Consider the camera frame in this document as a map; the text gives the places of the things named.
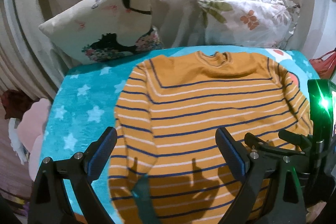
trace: screw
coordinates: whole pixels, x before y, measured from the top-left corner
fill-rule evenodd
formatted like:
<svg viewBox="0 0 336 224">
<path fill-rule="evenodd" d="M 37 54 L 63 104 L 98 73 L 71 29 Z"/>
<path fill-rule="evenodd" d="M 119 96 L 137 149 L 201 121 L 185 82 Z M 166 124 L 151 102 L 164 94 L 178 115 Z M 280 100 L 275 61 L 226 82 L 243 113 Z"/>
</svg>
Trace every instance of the screw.
<svg viewBox="0 0 336 224">
<path fill-rule="evenodd" d="M 73 156 L 76 160 L 79 160 L 83 157 L 83 153 L 82 152 L 77 152 L 76 154 L 74 154 Z"/>
<path fill-rule="evenodd" d="M 50 157 L 45 157 L 42 162 L 44 164 L 47 164 L 48 162 L 50 162 Z"/>
<path fill-rule="evenodd" d="M 290 159 L 288 156 L 284 156 L 284 157 L 283 157 L 283 161 L 284 161 L 285 163 L 289 163 L 289 162 L 291 161 L 291 159 Z"/>
<path fill-rule="evenodd" d="M 259 158 L 259 154 L 257 152 L 251 152 L 250 153 L 250 157 L 254 160 L 256 160 L 257 158 Z"/>
</svg>

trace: mattress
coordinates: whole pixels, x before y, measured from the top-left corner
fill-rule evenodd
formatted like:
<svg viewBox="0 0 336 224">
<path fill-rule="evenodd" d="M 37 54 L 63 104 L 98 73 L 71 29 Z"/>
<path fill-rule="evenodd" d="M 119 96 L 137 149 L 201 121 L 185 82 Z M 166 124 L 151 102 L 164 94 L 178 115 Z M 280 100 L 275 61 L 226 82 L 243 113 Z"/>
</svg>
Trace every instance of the mattress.
<svg viewBox="0 0 336 224">
<path fill-rule="evenodd" d="M 40 160 L 47 156 L 53 160 L 68 159 L 75 152 L 85 151 L 91 142 L 100 137 L 106 127 L 114 126 L 114 106 L 136 64 L 157 55 L 183 56 L 195 51 L 202 51 L 207 55 L 216 51 L 258 52 L 266 55 L 291 72 L 293 81 L 308 99 L 307 80 L 319 78 L 309 61 L 298 51 L 236 46 L 170 48 L 106 63 L 79 66 L 69 71 L 55 97 L 45 130 Z M 108 214 L 119 224 L 122 222 L 110 204 L 108 164 L 100 178 L 92 183 L 92 187 Z M 73 211 L 82 214 L 70 182 L 66 180 L 65 185 Z M 150 203 L 146 177 L 139 180 L 133 190 L 133 196 L 143 222 L 160 223 L 155 218 Z"/>
</svg>

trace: blue gripper pad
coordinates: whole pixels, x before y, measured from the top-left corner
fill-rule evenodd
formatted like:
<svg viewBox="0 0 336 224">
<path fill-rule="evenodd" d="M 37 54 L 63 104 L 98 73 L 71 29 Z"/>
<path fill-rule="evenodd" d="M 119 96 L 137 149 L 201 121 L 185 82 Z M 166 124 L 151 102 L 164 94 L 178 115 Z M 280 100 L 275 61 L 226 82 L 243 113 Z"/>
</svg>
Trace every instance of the blue gripper pad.
<svg viewBox="0 0 336 224">
<path fill-rule="evenodd" d="M 116 143 L 117 131 L 113 127 L 108 127 L 100 138 L 85 150 L 84 170 L 90 184 L 100 177 Z"/>
<path fill-rule="evenodd" d="M 246 148 L 240 142 L 236 142 L 224 127 L 216 130 L 215 138 L 233 177 L 244 183 L 245 175 L 250 168 L 250 159 Z"/>
</svg>

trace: orange flower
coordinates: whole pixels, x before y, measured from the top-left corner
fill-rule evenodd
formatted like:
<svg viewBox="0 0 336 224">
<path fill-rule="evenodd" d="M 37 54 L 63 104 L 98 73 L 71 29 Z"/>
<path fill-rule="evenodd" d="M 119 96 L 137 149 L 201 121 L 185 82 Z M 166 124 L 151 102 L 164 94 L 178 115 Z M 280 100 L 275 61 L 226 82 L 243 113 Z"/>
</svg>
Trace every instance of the orange flower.
<svg viewBox="0 0 336 224">
<path fill-rule="evenodd" d="M 242 16 L 240 20 L 244 23 L 247 24 L 249 27 L 250 31 L 252 31 L 256 26 L 259 25 L 258 19 L 256 16 L 254 16 L 254 11 L 250 10 L 246 16 Z"/>
</svg>

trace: red fabric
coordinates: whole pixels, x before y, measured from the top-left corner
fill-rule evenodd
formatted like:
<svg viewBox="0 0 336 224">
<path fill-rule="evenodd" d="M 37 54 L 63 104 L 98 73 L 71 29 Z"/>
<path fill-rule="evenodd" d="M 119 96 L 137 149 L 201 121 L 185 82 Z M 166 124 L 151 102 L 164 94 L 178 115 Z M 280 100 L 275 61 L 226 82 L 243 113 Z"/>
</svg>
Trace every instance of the red fabric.
<svg viewBox="0 0 336 224">
<path fill-rule="evenodd" d="M 7 90 L 1 96 L 1 103 L 6 111 L 5 119 L 18 118 L 30 109 L 34 101 L 23 91 Z"/>
<path fill-rule="evenodd" d="M 328 54 L 332 55 L 330 55 L 326 60 L 323 60 L 322 58 Z M 336 67 L 336 48 L 333 51 L 322 55 L 320 58 L 310 59 L 309 62 L 319 74 L 321 79 L 330 79 Z"/>
</svg>

